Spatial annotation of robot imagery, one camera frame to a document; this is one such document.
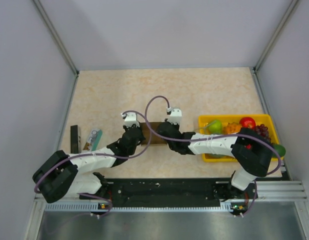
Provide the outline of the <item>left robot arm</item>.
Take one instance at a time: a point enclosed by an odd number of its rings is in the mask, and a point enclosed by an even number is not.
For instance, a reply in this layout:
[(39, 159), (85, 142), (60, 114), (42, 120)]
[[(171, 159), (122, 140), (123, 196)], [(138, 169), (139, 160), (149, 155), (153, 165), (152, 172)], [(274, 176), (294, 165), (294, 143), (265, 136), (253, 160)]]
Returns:
[(98, 150), (81, 154), (66, 154), (63, 150), (54, 152), (33, 174), (34, 191), (42, 194), (49, 204), (74, 195), (105, 197), (108, 182), (97, 170), (125, 163), (145, 140), (139, 126), (125, 127), (124, 130), (121, 138)]

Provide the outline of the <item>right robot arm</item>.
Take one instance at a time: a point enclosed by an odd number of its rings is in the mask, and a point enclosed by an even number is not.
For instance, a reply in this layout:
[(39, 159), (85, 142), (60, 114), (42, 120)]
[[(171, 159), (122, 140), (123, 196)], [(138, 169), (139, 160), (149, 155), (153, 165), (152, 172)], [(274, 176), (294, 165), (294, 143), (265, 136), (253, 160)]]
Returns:
[(200, 134), (180, 132), (179, 127), (163, 122), (156, 133), (166, 140), (169, 148), (181, 155), (218, 155), (232, 157), (240, 164), (226, 187), (224, 199), (239, 198), (256, 178), (265, 177), (273, 156), (273, 145), (254, 130), (242, 127), (238, 133)]

